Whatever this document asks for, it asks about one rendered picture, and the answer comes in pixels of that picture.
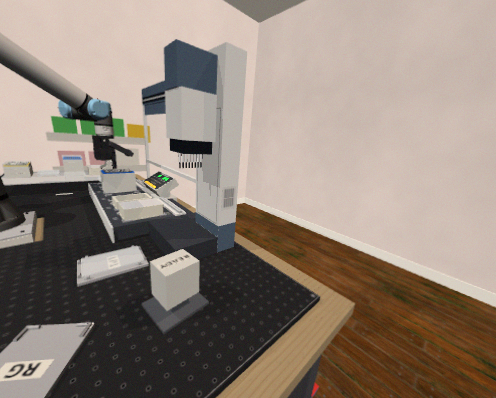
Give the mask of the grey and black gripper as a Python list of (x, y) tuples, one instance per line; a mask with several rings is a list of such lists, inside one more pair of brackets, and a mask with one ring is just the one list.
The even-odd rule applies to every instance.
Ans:
[[(110, 142), (109, 139), (114, 139), (114, 136), (102, 136), (102, 135), (92, 135), (92, 140), (94, 144), (94, 152), (96, 153), (96, 160), (101, 160), (105, 161), (105, 164), (100, 166), (100, 169), (117, 169), (117, 163), (116, 163), (116, 153), (114, 148), (110, 147), (108, 143)], [(103, 141), (106, 138), (105, 142)], [(97, 145), (98, 143), (98, 145)], [(94, 153), (94, 158), (95, 158), (95, 153)], [(101, 154), (100, 154), (101, 153)], [(107, 166), (106, 166), (107, 162)], [(112, 165), (111, 165), (112, 163)]]

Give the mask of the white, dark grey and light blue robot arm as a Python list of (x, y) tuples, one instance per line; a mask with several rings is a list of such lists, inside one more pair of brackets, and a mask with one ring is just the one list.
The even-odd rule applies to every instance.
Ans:
[[(93, 99), (1, 33), (0, 64), (61, 100), (58, 109), (62, 117), (95, 121), (97, 135), (114, 135), (109, 102)], [(0, 176), (0, 232), (19, 226), (25, 221), (23, 212), (9, 199)]]

